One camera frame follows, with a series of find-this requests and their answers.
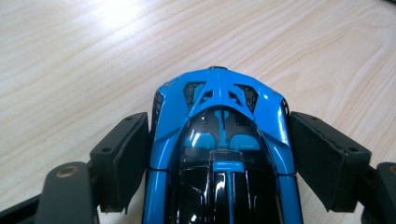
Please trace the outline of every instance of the wooden table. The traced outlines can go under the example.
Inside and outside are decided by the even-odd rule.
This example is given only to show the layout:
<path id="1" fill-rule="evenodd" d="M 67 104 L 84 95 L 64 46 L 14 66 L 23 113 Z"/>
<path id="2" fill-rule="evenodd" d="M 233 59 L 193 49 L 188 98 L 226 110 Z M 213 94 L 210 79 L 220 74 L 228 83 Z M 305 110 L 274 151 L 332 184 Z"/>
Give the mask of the wooden table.
<path id="1" fill-rule="evenodd" d="M 52 168 L 88 161 L 122 118 L 151 111 L 156 88 L 221 65 L 281 92 L 396 161 L 396 5 L 360 1 L 0 2 L 0 210 L 37 195 Z M 326 213 L 300 178 L 305 223 Z M 128 216 L 139 223 L 143 192 Z"/>

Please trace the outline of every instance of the blue car body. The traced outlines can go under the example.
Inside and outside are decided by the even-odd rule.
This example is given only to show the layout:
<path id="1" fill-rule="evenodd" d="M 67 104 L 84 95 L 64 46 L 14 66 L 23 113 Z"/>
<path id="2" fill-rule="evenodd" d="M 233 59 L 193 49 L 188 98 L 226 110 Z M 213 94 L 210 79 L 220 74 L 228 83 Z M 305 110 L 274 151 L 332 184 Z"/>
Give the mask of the blue car body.
<path id="1" fill-rule="evenodd" d="M 155 95 L 144 223 L 302 223 L 283 96 L 221 67 Z"/>

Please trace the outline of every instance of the toy car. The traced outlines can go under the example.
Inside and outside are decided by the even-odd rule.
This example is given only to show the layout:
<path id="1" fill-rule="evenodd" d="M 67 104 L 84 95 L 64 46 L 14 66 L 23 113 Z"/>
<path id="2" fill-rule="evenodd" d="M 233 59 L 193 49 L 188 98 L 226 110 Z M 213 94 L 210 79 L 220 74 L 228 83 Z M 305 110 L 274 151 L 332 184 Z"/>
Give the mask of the toy car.
<path id="1" fill-rule="evenodd" d="M 279 93 L 221 67 L 155 94 L 147 223 L 301 223 Z"/>
<path id="2" fill-rule="evenodd" d="M 396 164 L 370 157 L 258 80 L 210 67 L 157 90 L 150 130 L 147 113 L 123 119 L 0 223 L 97 223 L 98 205 L 127 211 L 145 172 L 143 223 L 303 223 L 297 171 L 326 209 L 359 201 L 364 223 L 396 223 Z"/>

